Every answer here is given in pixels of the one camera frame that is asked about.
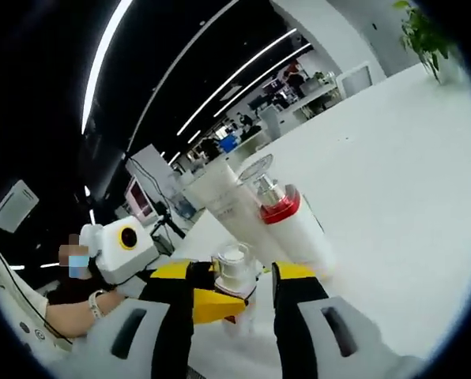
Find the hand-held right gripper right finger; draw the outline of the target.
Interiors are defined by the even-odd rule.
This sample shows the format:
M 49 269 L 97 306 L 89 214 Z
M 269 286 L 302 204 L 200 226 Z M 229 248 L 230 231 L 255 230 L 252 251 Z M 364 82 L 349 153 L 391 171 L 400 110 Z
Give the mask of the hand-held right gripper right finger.
M 418 378 L 420 358 L 387 346 L 379 327 L 330 297 L 305 265 L 272 265 L 274 334 L 284 378 Z

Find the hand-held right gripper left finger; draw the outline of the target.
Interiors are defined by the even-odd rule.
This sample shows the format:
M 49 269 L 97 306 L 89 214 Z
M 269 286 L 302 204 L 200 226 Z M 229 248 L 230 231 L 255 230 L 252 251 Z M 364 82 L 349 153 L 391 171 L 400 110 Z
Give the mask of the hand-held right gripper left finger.
M 69 378 L 184 378 L 193 335 L 190 261 L 154 270 L 139 298 L 124 300 L 77 341 Z

